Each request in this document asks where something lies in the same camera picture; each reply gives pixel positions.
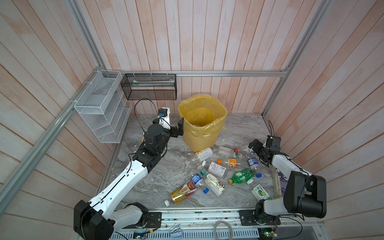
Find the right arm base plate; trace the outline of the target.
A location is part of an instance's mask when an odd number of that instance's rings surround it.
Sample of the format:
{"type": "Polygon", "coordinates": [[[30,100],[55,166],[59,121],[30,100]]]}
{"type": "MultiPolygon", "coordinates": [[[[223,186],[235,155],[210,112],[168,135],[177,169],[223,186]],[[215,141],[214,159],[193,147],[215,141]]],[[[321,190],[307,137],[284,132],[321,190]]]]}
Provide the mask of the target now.
{"type": "Polygon", "coordinates": [[[264,225],[280,225],[280,218],[277,216],[267,215],[257,210],[240,210],[240,221],[242,226],[264,226],[264,225]]]}

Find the white carton drink bottle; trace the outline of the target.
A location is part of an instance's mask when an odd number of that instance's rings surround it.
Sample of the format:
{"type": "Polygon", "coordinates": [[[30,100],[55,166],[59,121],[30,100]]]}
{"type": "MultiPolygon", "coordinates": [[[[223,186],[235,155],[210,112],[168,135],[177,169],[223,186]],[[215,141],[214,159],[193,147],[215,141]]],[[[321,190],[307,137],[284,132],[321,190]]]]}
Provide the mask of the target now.
{"type": "Polygon", "coordinates": [[[225,186],[212,174],[207,174],[205,184],[208,186],[209,190],[218,197],[225,190],[225,186]]]}

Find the red yellow tea bottle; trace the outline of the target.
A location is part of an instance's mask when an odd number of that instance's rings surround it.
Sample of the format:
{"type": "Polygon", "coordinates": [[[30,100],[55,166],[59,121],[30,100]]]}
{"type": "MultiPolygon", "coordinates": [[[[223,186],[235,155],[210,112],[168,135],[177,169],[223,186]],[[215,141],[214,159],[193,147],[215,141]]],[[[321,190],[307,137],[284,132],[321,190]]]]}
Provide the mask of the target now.
{"type": "Polygon", "coordinates": [[[170,194],[170,198],[165,200],[165,205],[166,207],[177,205],[193,195],[196,191],[196,185],[192,180],[189,180],[170,194]]]}

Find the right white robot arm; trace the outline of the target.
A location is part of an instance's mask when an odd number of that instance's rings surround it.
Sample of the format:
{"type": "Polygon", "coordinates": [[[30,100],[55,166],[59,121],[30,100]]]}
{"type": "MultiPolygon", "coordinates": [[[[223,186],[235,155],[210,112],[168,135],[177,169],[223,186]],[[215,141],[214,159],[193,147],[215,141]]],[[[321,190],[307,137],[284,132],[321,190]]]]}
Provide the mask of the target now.
{"type": "Polygon", "coordinates": [[[278,221],[279,217],[299,214],[309,218],[323,218],[327,213],[326,180],[304,170],[287,154],[280,151],[281,138],[268,136],[263,144],[255,139],[248,147],[267,167],[273,166],[288,184],[284,196],[274,200],[260,200],[254,212],[260,225],[278,221]]]}

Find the red cap clear bottle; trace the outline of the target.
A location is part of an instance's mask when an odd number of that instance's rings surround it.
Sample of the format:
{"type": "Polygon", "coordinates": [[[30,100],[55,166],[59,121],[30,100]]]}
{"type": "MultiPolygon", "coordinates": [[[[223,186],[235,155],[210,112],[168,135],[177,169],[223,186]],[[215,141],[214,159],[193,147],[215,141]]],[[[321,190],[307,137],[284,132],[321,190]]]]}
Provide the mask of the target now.
{"type": "Polygon", "coordinates": [[[239,146],[235,148],[234,151],[242,155],[253,155],[255,153],[248,145],[239,146]]]}

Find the blue label pepsi bottle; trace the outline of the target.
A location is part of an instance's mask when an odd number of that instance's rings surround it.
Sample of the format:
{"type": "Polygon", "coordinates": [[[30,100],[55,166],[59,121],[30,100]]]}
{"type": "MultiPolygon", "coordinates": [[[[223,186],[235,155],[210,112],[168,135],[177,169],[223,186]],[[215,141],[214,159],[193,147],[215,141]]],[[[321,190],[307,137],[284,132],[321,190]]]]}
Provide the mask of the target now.
{"type": "Polygon", "coordinates": [[[195,184],[197,188],[201,188],[205,194],[209,192],[207,185],[199,174],[194,174],[191,177],[191,181],[195,184]]]}

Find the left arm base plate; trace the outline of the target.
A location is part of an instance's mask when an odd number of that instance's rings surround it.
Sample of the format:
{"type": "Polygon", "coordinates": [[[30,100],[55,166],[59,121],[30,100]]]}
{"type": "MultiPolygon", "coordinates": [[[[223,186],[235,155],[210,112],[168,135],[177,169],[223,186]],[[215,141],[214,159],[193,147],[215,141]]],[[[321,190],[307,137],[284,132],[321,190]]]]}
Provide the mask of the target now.
{"type": "Polygon", "coordinates": [[[162,213],[161,212],[149,212],[143,214],[142,218],[135,225],[129,225],[124,229],[158,229],[161,227],[162,213]]]}

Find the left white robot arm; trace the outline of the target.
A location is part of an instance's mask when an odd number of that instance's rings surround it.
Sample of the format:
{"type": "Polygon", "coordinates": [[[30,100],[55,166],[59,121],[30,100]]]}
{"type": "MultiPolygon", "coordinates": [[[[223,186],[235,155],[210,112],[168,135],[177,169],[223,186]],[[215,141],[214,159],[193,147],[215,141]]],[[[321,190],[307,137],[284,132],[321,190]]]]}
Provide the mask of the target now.
{"type": "Polygon", "coordinates": [[[128,192],[165,156],[170,138],[184,134],[184,119],[176,127],[161,117],[144,133],[144,140],[127,167],[98,195],[74,207],[74,231],[84,240],[108,240],[113,233],[128,227],[148,224],[148,209],[135,202],[122,210],[116,207],[128,192]]]}

